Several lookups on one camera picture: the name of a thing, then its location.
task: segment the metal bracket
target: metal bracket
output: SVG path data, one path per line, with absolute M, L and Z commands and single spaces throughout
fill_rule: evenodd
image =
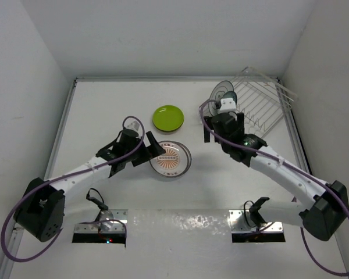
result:
M 110 209 L 109 213 L 113 215 L 113 218 L 121 221 L 123 224 L 127 225 L 127 209 Z M 124 227 L 117 222 L 111 221 L 107 222 L 109 230 L 101 231 L 101 234 L 121 234 L 124 233 Z M 86 224 L 77 224 L 74 228 L 74 234 L 98 234 L 99 225 L 86 225 Z
M 249 219 L 249 210 L 245 213 Z M 230 228 L 232 231 L 233 242 L 284 242 L 283 224 L 281 222 L 274 222 L 266 231 L 259 234 L 253 234 L 253 237 L 248 237 L 250 233 L 255 233 L 256 228 L 251 228 L 245 223 L 244 210 L 232 209 L 229 210 Z M 271 223 L 261 227 L 260 230 L 269 226 Z

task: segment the wire dish rack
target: wire dish rack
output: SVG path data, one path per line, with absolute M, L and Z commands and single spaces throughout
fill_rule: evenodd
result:
M 230 80 L 237 94 L 237 110 L 245 115 L 245 132 L 263 138 L 279 122 L 297 95 L 253 67 Z

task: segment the metal mounting plate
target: metal mounting plate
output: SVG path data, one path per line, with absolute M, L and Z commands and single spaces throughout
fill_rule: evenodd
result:
M 245 223 L 244 211 L 242 209 L 229 210 L 229 220 L 233 242 L 250 242 L 250 239 L 240 238 L 240 236 L 243 236 L 244 234 L 256 232 L 256 228 L 251 228 Z M 266 224 L 261 228 L 261 230 L 270 224 L 271 223 Z M 264 235 L 265 237 L 254 238 L 253 242 L 282 242 L 284 241 L 283 224 L 281 222 L 274 222 L 274 224 L 272 224 L 266 231 L 261 232 L 261 235 Z
M 109 210 L 114 216 L 114 219 L 121 221 L 123 224 L 127 225 L 127 209 L 111 209 Z M 111 228 L 109 231 L 101 232 L 102 235 L 105 233 L 108 234 L 121 234 L 124 231 L 124 227 L 120 223 L 111 223 Z M 86 224 L 77 224 L 74 228 L 74 234 L 98 234 L 98 225 L 86 225 Z

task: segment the green plate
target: green plate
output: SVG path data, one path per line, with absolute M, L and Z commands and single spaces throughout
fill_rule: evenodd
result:
M 173 132 L 184 123 L 184 114 L 177 106 L 161 106 L 152 116 L 154 126 L 163 132 Z

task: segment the black cable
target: black cable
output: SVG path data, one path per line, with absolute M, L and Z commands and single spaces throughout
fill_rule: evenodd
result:
M 87 197 L 89 197 L 89 193 L 90 193 L 91 190 L 97 192 L 97 194 L 98 194 L 99 197 L 101 198 L 101 201 L 102 201 L 103 203 L 105 203 L 105 200 L 104 200 L 104 198 L 102 197 L 101 193 L 100 193 L 97 189 L 95 189 L 95 188 L 90 188 L 90 189 L 89 189 L 88 194 L 87 194 Z
M 95 222 L 101 221 L 101 220 L 100 220 L 101 214 L 102 214 L 102 212 L 100 211 L 99 214 L 98 214 L 98 216 L 97 216 L 97 218 L 95 219 Z M 109 218 L 109 219 L 111 219 L 112 224 L 114 224 L 114 223 L 115 223 L 115 221 L 114 221 L 114 220 L 115 220 L 114 214 L 112 214 L 112 212 L 110 212 L 110 214 L 111 214 L 112 218 Z M 110 238 L 109 238 L 109 237 L 105 237 L 105 236 L 103 235 L 101 226 L 102 226 L 102 223 L 99 224 L 99 227 L 98 227 L 98 237 L 99 237 L 100 239 L 105 240 L 105 241 L 110 241 Z
M 243 204 L 244 221 L 245 221 L 245 223 L 246 223 L 249 227 L 255 228 L 255 227 L 257 227 L 257 225 L 251 226 L 250 223 L 249 223 L 248 220 L 247 220 L 247 212 L 246 212 L 246 210 L 245 210 L 245 206 L 246 206 L 246 204 L 247 204 L 248 202 L 252 203 L 252 205 L 255 204 L 253 201 L 246 201 L 246 202 Z

